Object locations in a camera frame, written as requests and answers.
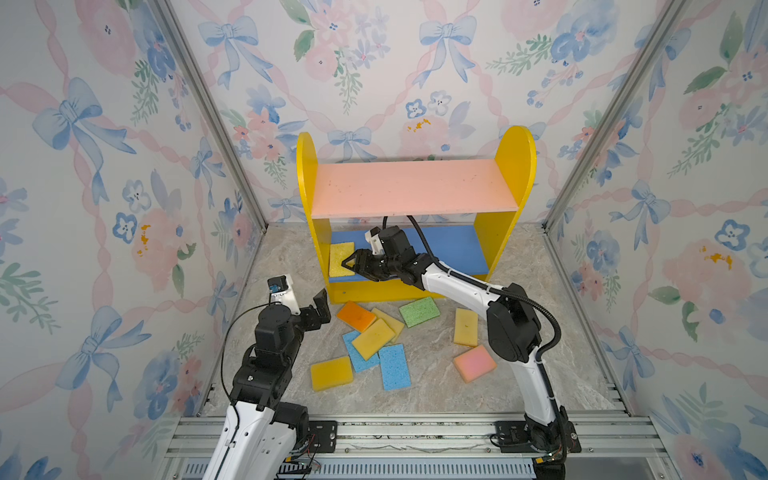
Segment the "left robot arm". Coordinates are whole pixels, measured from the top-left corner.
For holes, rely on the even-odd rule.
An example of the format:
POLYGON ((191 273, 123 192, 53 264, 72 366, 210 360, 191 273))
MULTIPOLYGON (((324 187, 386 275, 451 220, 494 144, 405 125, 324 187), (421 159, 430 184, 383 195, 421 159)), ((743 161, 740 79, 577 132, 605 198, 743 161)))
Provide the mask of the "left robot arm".
POLYGON ((329 323, 328 293, 293 309, 273 298, 258 309, 254 343, 243 355, 228 394, 224 426, 206 479, 274 479, 287 459, 309 451, 308 409, 284 402, 305 333, 329 323))

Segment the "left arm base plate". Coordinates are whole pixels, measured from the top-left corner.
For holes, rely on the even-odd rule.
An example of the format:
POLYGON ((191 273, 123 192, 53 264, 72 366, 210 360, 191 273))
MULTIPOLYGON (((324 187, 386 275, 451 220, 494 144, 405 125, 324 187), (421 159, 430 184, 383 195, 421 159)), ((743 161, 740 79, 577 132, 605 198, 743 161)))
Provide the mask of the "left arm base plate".
POLYGON ((337 444, 339 423, 335 420, 299 420, 289 423, 288 428, 295 433, 291 454, 334 453, 337 444))

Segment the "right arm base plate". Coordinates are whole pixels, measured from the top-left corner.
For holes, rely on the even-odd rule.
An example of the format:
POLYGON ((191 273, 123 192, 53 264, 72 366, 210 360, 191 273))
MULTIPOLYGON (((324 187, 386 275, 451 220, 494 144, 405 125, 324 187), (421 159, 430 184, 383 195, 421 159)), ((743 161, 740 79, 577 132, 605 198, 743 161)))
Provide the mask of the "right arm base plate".
POLYGON ((560 454, 561 429, 557 421, 541 426, 528 419, 496 421, 489 440, 502 453, 560 454))

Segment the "thick yellow sponge front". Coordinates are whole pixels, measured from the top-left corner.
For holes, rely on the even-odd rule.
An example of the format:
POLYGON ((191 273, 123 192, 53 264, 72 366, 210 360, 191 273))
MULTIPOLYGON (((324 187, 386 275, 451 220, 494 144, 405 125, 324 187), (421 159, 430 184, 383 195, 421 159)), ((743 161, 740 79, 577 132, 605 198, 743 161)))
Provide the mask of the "thick yellow sponge front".
POLYGON ((315 392, 350 384, 354 369, 348 356, 315 363, 310 366, 311 386, 315 392))

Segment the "yellow pink blue toy shelf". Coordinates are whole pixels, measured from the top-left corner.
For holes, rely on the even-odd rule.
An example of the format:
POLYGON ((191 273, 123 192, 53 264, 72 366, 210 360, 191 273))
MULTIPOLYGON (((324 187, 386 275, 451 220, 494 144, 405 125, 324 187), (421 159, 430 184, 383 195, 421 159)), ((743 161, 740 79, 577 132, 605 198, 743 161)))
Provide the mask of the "yellow pink blue toy shelf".
POLYGON ((331 278, 332 244, 367 245, 362 229, 334 232, 335 219, 367 218, 376 226, 383 217, 471 214, 471 226, 427 227, 424 232, 448 266, 489 280, 533 189, 536 170, 533 135, 521 126, 505 132, 492 159, 448 161, 321 164, 311 136, 301 133, 299 192, 330 301, 392 302, 427 295, 398 279, 331 278))

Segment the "left corner aluminium post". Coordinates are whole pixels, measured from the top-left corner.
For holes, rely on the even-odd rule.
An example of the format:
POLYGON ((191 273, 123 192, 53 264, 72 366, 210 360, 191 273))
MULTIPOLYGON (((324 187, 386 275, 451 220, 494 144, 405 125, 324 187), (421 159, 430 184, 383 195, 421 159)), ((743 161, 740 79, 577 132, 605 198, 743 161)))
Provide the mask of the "left corner aluminium post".
POLYGON ((232 140, 225 131, 225 126, 216 108, 215 101, 205 83, 203 72, 195 59, 182 25, 174 11, 172 2, 150 0, 148 5, 156 17, 161 31, 167 36, 172 53, 180 62, 180 68, 189 82, 191 93, 201 110, 203 120, 208 125, 223 155, 224 163, 233 175, 235 185, 240 189, 244 197, 247 211, 255 219, 258 231, 261 234, 265 234, 268 225, 259 208, 254 190, 249 183, 247 172, 235 153, 232 140))

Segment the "blue sponge right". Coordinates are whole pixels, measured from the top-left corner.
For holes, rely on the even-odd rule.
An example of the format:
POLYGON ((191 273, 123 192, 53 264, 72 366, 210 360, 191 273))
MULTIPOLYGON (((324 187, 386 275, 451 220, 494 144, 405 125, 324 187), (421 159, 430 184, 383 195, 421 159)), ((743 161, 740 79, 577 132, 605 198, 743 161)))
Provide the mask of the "blue sponge right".
POLYGON ((383 388, 399 390, 411 386, 405 348, 402 344, 383 347, 379 352, 383 388))

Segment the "blue sponge left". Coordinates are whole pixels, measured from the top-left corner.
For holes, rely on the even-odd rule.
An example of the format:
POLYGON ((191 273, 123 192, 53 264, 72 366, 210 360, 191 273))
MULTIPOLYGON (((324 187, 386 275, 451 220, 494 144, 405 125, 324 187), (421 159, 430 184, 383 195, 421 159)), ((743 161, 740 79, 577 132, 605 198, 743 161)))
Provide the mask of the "blue sponge left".
POLYGON ((365 360, 354 347, 352 341, 355 340, 359 335, 360 333, 357 331, 350 331, 342 336, 355 373, 369 370, 380 364, 380 358, 377 353, 375 353, 370 359, 365 360))

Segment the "yellow sponge with green back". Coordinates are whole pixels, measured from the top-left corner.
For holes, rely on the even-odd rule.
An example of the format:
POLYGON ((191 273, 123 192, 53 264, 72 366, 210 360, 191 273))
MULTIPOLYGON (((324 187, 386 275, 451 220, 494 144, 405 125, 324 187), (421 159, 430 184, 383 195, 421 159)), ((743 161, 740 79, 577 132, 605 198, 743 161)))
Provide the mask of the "yellow sponge with green back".
POLYGON ((378 319, 352 341, 352 346, 364 361, 368 361, 394 336, 395 332, 388 324, 383 319, 378 319))

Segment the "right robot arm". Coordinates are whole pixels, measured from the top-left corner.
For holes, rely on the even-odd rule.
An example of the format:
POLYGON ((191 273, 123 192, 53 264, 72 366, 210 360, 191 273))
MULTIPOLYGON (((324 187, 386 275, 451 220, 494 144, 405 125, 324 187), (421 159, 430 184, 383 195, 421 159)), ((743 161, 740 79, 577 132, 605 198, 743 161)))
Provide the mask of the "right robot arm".
POLYGON ((551 456, 568 453, 567 418, 558 404, 543 353, 560 341, 554 316, 514 285, 489 284, 450 268, 432 252, 403 247, 382 248, 379 254, 358 249, 331 263, 372 281, 395 278, 422 291, 442 295, 474 311, 487 324, 490 348, 508 361, 524 401, 528 444, 551 456))

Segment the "right corner aluminium post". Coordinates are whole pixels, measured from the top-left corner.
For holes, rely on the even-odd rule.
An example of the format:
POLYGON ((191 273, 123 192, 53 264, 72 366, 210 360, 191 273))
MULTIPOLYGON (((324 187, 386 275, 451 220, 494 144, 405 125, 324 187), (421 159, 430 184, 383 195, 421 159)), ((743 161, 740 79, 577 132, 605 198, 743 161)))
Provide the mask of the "right corner aluminium post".
POLYGON ((543 221, 542 227, 545 233, 550 233, 557 228, 569 201, 591 169, 597 155, 608 142, 614 125, 620 121, 629 108, 639 85, 653 69, 656 58, 664 50, 689 4, 690 1, 685 0, 666 1, 663 4, 661 13, 652 25, 644 46, 635 56, 633 63, 626 72, 625 80, 608 104, 604 116, 595 130, 593 139, 584 147, 582 156, 575 163, 574 169, 564 182, 563 189, 556 196, 552 208, 543 221))

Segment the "pink orange sponge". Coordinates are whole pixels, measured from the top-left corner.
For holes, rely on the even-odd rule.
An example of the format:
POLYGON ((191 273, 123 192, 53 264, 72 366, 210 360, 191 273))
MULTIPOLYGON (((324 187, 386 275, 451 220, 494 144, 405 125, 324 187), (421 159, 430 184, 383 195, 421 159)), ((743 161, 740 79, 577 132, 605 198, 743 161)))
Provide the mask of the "pink orange sponge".
POLYGON ((483 345, 455 357, 453 365, 465 383, 471 383, 497 367, 495 360, 483 345))

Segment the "bright yellow cellulose sponge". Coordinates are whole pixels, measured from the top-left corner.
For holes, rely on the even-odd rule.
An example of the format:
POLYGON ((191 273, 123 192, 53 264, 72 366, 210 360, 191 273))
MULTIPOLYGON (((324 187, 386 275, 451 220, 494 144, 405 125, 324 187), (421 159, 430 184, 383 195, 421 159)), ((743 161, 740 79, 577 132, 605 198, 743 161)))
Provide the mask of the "bright yellow cellulose sponge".
POLYGON ((354 271, 343 266, 343 262, 356 251, 353 242, 336 243, 330 245, 329 277, 342 278, 354 275, 354 271))

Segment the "blue sponge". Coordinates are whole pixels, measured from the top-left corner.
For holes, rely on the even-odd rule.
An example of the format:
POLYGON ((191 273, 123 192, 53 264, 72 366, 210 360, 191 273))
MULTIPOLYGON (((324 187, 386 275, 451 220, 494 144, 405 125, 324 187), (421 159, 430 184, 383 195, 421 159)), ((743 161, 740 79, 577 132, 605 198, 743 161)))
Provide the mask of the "blue sponge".
POLYGON ((355 340, 359 335, 360 333, 357 331, 350 331, 342 336, 355 373, 369 370, 380 364, 380 358, 377 353, 375 353, 370 359, 365 360, 354 347, 352 341, 355 340))
POLYGON ((405 348, 402 344, 383 347, 379 352, 383 388, 399 390, 411 386, 405 348))

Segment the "corner aluminium post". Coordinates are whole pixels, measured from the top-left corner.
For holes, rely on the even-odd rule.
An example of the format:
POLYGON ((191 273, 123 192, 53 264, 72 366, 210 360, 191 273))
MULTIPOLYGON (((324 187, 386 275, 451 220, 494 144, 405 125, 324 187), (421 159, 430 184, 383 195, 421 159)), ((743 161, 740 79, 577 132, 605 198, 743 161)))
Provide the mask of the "corner aluminium post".
POLYGON ((685 0, 666 1, 663 4, 661 13, 652 25, 644 46, 635 56, 633 63, 626 72, 625 80, 608 104, 604 116, 595 130, 593 139, 584 147, 582 156, 575 163, 574 169, 564 182, 563 189, 556 196, 552 208, 543 221, 542 227, 545 233, 550 233, 557 228, 569 201, 591 169, 597 155, 608 142, 614 125, 620 121, 629 108, 639 85, 653 69, 656 58, 664 50, 689 4, 690 1, 685 0))
POLYGON ((216 108, 215 101, 205 83, 203 72, 195 59, 182 25, 174 11, 172 2, 150 0, 148 5, 156 17, 161 31, 167 36, 172 53, 180 62, 180 68, 189 82, 191 93, 201 110, 203 120, 208 125, 223 155, 224 163, 233 175, 235 185, 240 189, 244 197, 247 211, 255 219, 258 231, 261 234, 265 234, 268 225, 259 208, 254 190, 249 183, 247 172, 235 153, 232 140, 225 131, 225 126, 216 108))

